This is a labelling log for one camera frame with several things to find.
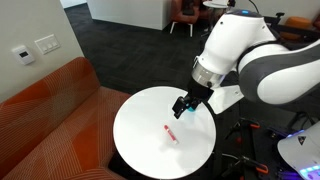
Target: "white wall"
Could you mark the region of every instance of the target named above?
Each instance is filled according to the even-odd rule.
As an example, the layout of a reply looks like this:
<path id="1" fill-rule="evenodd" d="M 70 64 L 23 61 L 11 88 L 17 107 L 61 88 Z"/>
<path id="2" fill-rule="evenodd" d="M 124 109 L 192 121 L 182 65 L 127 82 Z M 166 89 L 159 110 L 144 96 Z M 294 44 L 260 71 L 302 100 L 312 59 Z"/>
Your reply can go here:
<path id="1" fill-rule="evenodd" d="M 87 3 L 87 0 L 60 0 L 63 8 L 76 6 L 79 4 Z"/>
<path id="2" fill-rule="evenodd" d="M 0 1 L 0 102 L 77 56 L 79 43 L 59 0 Z M 34 41 L 55 34 L 61 47 L 42 55 Z M 27 46 L 36 61 L 23 66 L 11 49 Z"/>
<path id="3" fill-rule="evenodd" d="M 320 0 L 252 0 L 263 16 L 275 16 L 277 12 L 284 12 L 284 23 L 289 16 L 300 16 L 314 20 L 320 13 Z M 237 0 L 236 8 L 255 11 L 248 0 Z"/>
<path id="4" fill-rule="evenodd" d="M 151 29 L 170 23 L 171 0 L 87 0 L 92 19 Z"/>

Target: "orange sofa cushion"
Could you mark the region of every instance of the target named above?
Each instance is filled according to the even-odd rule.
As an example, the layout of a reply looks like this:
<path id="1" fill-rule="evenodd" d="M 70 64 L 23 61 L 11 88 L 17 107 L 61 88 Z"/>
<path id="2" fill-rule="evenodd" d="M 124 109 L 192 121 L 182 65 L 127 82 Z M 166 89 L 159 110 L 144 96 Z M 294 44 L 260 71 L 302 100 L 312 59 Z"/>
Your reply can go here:
<path id="1" fill-rule="evenodd" d="M 4 101 L 0 179 L 64 179 L 98 171 L 119 178 L 104 167 L 114 150 L 115 113 L 129 96 L 100 87 L 91 64 L 80 57 Z"/>

